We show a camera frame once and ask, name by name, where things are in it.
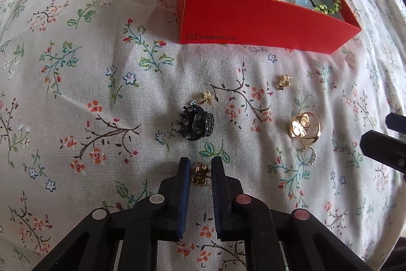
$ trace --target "beaded bracelet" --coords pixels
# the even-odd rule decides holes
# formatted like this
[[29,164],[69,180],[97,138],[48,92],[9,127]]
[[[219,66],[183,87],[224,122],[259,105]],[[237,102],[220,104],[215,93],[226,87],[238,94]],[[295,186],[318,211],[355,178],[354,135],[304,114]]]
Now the beaded bracelet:
[[334,5],[332,8],[328,8],[327,5],[315,5],[311,0],[314,10],[317,12],[322,12],[324,14],[334,14],[341,10],[341,0],[334,0]]

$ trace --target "gold jewelry piece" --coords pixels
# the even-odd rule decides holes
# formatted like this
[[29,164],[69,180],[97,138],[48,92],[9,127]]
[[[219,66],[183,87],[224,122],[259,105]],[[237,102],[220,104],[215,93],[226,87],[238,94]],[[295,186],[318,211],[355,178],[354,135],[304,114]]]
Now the gold jewelry piece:
[[283,90],[285,87],[290,85],[289,79],[293,77],[289,77],[289,75],[281,75],[281,80],[279,81],[279,90]]
[[[307,161],[305,160],[305,150],[308,149],[308,148],[310,148],[310,149],[312,150],[311,159],[310,159],[309,162],[307,162]],[[316,160],[317,160],[316,151],[314,150],[314,148],[313,148],[312,146],[307,146],[307,147],[305,147],[305,148],[302,150],[302,158],[303,158],[303,162],[304,162],[306,165],[308,165],[308,166],[314,165],[315,162],[316,162]]]
[[292,138],[299,139],[303,146],[309,147],[321,135],[320,121],[309,111],[297,114],[291,119],[289,133]]
[[200,186],[208,185],[207,179],[210,178],[208,176],[209,172],[210,170],[208,166],[204,166],[202,163],[199,163],[199,165],[196,168],[192,169],[193,184],[197,184]]
[[202,92],[201,96],[202,96],[202,101],[200,103],[206,103],[207,105],[212,104],[212,101],[213,101],[212,94],[209,91]]

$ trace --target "oneplus box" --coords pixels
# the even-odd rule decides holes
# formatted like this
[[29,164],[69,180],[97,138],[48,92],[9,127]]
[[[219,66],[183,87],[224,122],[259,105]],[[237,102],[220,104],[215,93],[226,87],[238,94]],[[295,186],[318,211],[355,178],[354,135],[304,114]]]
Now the oneplus box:
[[361,31],[345,0],[340,19],[277,0],[176,0],[179,42],[246,44],[331,54]]

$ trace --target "white fabric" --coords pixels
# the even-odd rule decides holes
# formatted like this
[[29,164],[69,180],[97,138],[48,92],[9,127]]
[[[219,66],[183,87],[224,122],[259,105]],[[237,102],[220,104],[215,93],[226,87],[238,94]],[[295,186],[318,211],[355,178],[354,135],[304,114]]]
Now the white fabric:
[[[180,157],[220,155],[246,193],[308,208],[378,270],[405,223],[406,184],[359,141],[397,137],[384,119],[404,112],[406,24],[393,0],[346,1],[363,31],[327,56],[179,45],[175,0],[0,0],[0,269],[30,270],[92,209],[156,192]],[[294,77],[283,91],[281,74]],[[214,133],[188,142],[179,112],[210,85]],[[300,111],[322,124],[310,167],[287,134]],[[211,190],[192,187],[183,241],[159,244],[158,270],[243,270],[243,245],[215,237]]]

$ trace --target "oneplus logo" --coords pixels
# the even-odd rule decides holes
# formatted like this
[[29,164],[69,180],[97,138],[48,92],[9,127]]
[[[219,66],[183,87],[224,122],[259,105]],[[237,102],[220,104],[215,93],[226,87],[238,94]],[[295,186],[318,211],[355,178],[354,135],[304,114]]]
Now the oneplus logo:
[[186,34],[186,40],[235,40],[235,36],[217,36],[217,35],[200,35],[200,34]]

